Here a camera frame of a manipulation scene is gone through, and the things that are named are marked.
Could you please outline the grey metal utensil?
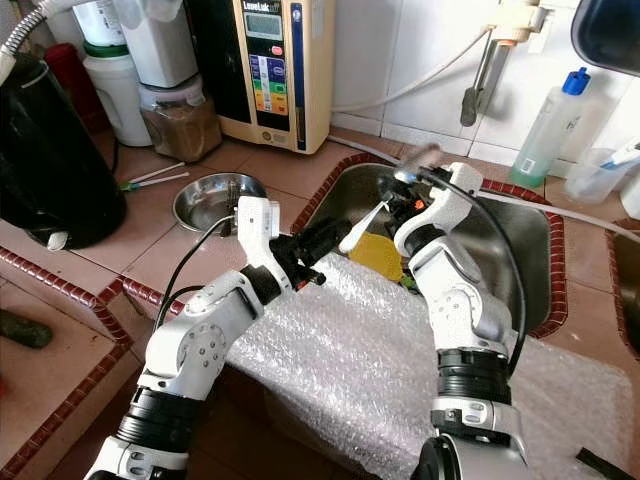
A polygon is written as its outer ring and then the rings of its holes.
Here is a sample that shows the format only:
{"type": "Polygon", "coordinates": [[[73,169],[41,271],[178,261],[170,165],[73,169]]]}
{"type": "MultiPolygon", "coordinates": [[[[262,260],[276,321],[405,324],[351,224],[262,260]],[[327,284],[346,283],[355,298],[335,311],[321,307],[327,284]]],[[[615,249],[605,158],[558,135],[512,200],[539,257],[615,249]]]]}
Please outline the grey metal utensil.
{"type": "Polygon", "coordinates": [[[424,146],[411,147],[407,154],[399,156],[399,164],[393,177],[406,184],[420,183],[424,180],[425,170],[433,169],[443,160],[445,152],[438,143],[426,143],[424,146]]]}

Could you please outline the white toothbrush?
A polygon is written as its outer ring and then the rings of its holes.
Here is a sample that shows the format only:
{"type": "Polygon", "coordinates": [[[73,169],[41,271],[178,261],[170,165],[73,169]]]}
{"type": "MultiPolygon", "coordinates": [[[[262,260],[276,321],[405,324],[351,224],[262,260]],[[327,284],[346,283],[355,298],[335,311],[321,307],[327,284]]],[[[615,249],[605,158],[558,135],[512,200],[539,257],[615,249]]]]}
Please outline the white toothbrush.
{"type": "Polygon", "coordinates": [[[353,224],[353,227],[349,230],[347,236],[338,244],[339,252],[343,253],[343,255],[347,255],[347,253],[351,253],[355,250],[362,237],[364,237],[366,230],[369,229],[372,221],[376,219],[376,216],[380,214],[381,210],[385,210],[387,207],[387,201],[381,201],[374,207],[374,209],[367,212],[364,218],[361,218],[357,223],[353,224]]]}

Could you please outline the yellow plastic cup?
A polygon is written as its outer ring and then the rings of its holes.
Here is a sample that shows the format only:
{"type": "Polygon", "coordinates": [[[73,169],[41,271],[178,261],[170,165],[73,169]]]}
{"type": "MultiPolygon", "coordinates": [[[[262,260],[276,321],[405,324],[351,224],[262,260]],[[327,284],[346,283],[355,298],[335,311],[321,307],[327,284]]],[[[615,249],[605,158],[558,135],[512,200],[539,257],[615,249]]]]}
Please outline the yellow plastic cup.
{"type": "Polygon", "coordinates": [[[385,276],[389,282],[399,283],[404,276],[403,257],[388,237],[362,233],[360,241],[347,256],[349,260],[385,276]]]}

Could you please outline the small steel bowl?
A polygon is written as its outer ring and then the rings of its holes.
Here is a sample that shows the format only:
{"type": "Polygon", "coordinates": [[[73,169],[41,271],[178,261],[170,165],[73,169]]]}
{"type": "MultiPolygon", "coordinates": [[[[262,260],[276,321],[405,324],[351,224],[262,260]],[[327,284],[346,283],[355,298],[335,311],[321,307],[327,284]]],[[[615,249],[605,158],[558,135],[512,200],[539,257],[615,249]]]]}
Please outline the small steel bowl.
{"type": "Polygon", "coordinates": [[[236,218],[238,198],[244,195],[266,198],[268,191],[251,175],[214,173],[193,180],[180,189],[174,198],[172,211],[183,228],[202,232],[225,216],[236,218]]]}

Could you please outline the steel sink basin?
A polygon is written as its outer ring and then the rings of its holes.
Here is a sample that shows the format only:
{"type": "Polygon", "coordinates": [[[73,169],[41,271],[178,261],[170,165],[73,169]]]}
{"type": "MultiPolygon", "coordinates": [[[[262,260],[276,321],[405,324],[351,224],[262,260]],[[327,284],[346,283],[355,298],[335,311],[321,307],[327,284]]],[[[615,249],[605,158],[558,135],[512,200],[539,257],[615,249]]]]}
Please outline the steel sink basin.
{"type": "Polygon", "coordinates": [[[640,364],[640,242],[607,230],[618,315],[618,334],[628,355],[640,364]]]}
{"type": "MultiPolygon", "coordinates": [[[[329,218],[355,223],[378,204],[378,178],[392,172],[392,165],[371,154],[347,157],[324,180],[294,220],[292,229],[302,230],[329,218]]],[[[480,204],[494,214],[511,239],[511,250],[525,284],[529,335],[548,337],[561,329],[568,319],[564,220],[562,216],[532,207],[508,204],[509,198],[543,204],[543,197],[530,189],[485,180],[483,192],[498,196],[497,200],[481,198],[480,204]]],[[[507,301],[511,310],[516,310],[516,279],[509,270],[506,252],[498,244],[497,234],[483,215],[471,212],[452,230],[451,237],[474,257],[490,292],[507,301]]]]}

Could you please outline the clear bubble wrap sheet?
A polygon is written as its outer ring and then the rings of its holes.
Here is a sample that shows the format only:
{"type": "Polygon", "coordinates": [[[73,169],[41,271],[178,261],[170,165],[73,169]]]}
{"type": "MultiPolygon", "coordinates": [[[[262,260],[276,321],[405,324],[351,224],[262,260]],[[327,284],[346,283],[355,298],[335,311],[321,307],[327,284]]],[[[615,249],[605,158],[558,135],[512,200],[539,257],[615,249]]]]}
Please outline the clear bubble wrap sheet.
{"type": "MultiPolygon", "coordinates": [[[[307,285],[265,308],[234,342],[247,372],[343,456],[370,474],[406,480],[434,433],[436,355],[419,294],[332,253],[307,285]]],[[[593,479],[581,449],[625,467],[636,447],[634,388],[625,372],[527,340],[512,398],[538,480],[593,479]]]]}

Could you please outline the thin white tube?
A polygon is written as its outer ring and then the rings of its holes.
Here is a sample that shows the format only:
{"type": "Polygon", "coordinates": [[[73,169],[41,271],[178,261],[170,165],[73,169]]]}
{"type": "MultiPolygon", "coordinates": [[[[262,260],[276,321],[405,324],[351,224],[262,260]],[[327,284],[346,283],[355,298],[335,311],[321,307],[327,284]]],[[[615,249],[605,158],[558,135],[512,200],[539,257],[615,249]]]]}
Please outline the thin white tube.
{"type": "Polygon", "coordinates": [[[416,81],[413,81],[411,83],[404,84],[404,86],[398,88],[398,90],[393,91],[392,93],[387,93],[387,95],[379,97],[379,99],[357,102],[357,104],[355,105],[334,106],[332,110],[334,111],[334,113],[355,113],[355,111],[375,108],[375,106],[387,104],[387,102],[397,100],[399,99],[399,97],[407,95],[407,93],[419,90],[419,88],[424,87],[426,83],[434,81],[434,79],[440,76],[440,74],[443,74],[445,70],[453,67],[453,65],[456,64],[458,60],[461,60],[463,56],[465,56],[467,52],[472,49],[472,47],[475,47],[477,44],[479,44],[481,40],[485,40],[486,37],[492,35],[494,28],[495,27],[493,26],[493,24],[489,24],[489,26],[481,28],[480,31],[477,32],[474,37],[472,37],[472,40],[468,42],[466,46],[463,46],[462,49],[453,56],[453,58],[447,61],[443,61],[443,63],[440,63],[439,65],[436,65],[436,67],[433,70],[430,70],[429,73],[426,73],[424,77],[416,79],[416,81]]]}

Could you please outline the clear bottle blue cap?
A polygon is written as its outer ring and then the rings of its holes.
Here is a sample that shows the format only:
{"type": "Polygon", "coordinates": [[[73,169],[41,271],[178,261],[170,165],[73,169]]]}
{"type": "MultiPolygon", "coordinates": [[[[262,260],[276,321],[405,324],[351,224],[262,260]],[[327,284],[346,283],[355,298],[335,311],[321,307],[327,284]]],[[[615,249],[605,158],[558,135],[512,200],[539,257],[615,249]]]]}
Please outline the clear bottle blue cap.
{"type": "Polygon", "coordinates": [[[588,68],[571,70],[561,87],[545,96],[515,163],[509,170],[509,183],[527,189],[543,186],[559,154],[580,123],[591,76],[588,68]]]}

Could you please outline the glass jar brown contents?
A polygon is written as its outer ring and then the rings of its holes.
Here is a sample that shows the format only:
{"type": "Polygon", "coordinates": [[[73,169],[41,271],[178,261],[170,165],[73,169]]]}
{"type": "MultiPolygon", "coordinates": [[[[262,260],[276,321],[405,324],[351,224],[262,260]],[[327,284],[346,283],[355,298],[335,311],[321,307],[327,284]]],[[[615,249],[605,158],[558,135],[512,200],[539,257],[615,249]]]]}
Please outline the glass jar brown contents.
{"type": "Polygon", "coordinates": [[[157,154],[200,163],[223,143],[214,104],[197,74],[173,88],[140,84],[140,110],[157,154]]]}

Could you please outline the beige water ionizer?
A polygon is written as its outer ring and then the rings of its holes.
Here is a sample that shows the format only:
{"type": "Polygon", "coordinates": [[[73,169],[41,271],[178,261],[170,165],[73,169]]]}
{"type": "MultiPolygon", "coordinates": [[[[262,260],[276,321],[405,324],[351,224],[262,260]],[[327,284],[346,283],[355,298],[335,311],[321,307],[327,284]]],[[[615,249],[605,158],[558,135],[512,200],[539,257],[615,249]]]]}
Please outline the beige water ionizer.
{"type": "Polygon", "coordinates": [[[315,154],[333,108],[335,0],[186,0],[221,133],[315,154]]]}

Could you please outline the clear plastic cup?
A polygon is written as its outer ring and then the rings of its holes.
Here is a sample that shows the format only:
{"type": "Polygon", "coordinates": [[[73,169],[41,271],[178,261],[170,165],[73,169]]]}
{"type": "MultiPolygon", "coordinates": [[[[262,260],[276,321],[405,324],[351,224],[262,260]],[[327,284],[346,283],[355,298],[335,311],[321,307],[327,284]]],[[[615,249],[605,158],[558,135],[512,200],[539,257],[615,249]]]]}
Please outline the clear plastic cup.
{"type": "Polygon", "coordinates": [[[618,148],[591,148],[570,169],[564,192],[579,204],[600,204],[636,165],[640,165],[640,140],[618,148]]]}

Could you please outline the black electric kettle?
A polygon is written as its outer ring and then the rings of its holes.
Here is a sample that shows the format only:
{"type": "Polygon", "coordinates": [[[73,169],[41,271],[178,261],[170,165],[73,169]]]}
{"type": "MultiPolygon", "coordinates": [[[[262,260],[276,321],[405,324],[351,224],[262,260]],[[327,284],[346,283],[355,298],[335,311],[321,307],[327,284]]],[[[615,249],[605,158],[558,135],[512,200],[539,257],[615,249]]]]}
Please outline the black electric kettle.
{"type": "Polygon", "coordinates": [[[127,204],[49,65],[19,52],[0,88],[0,206],[51,250],[82,250],[122,225],[127,204]]]}

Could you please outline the black hanging pan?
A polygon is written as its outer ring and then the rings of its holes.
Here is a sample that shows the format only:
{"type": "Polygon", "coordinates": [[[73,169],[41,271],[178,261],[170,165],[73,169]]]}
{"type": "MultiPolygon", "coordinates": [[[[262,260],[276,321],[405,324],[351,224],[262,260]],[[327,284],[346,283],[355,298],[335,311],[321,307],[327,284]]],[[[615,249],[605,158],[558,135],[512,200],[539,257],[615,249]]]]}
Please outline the black hanging pan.
{"type": "Polygon", "coordinates": [[[640,0],[580,0],[570,38],[585,63],[640,78],[640,0]]]}

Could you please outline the dark green cucumber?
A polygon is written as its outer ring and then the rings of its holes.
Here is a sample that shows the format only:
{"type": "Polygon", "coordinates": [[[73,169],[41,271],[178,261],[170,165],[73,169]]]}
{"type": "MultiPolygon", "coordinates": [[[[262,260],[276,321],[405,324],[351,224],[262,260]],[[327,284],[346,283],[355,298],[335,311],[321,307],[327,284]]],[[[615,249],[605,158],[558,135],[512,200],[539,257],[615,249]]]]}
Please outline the dark green cucumber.
{"type": "Polygon", "coordinates": [[[54,337],[50,326],[29,320],[4,308],[0,311],[0,334],[1,337],[14,340],[19,346],[31,349],[49,346],[54,337]]]}

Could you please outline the red plastic container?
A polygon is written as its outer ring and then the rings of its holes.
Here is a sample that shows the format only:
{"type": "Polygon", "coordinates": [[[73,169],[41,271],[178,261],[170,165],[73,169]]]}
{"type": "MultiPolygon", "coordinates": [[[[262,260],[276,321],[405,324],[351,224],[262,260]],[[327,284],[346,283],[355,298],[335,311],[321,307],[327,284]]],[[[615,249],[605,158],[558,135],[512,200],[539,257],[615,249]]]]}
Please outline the red plastic container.
{"type": "Polygon", "coordinates": [[[54,73],[78,118],[91,133],[109,131],[108,114],[102,108],[90,74],[84,69],[76,47],[55,44],[45,51],[44,60],[54,73]]]}

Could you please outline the black knife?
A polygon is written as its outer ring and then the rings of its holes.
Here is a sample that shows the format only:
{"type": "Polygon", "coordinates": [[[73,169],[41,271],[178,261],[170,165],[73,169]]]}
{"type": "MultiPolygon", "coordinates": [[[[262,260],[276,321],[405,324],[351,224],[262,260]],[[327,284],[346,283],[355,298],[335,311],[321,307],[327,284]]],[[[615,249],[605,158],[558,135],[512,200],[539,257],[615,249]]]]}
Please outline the black knife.
{"type": "Polygon", "coordinates": [[[599,474],[607,480],[640,480],[631,474],[627,474],[621,467],[613,465],[613,463],[608,460],[604,460],[599,454],[589,451],[588,448],[581,448],[575,458],[582,463],[582,465],[586,465],[593,468],[596,472],[599,472],[599,474]]]}

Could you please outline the grey wall spout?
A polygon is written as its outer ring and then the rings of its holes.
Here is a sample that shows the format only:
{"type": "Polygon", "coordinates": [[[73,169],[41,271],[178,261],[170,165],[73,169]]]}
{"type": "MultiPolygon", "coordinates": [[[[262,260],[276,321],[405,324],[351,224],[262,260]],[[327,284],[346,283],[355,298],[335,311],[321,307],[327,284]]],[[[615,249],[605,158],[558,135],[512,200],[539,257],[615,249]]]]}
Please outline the grey wall spout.
{"type": "Polygon", "coordinates": [[[500,0],[498,8],[490,15],[486,27],[484,54],[481,55],[474,83],[463,92],[460,124],[471,127],[477,123],[494,92],[497,91],[500,73],[508,55],[515,47],[540,33],[548,10],[540,5],[541,0],[500,0]]]}

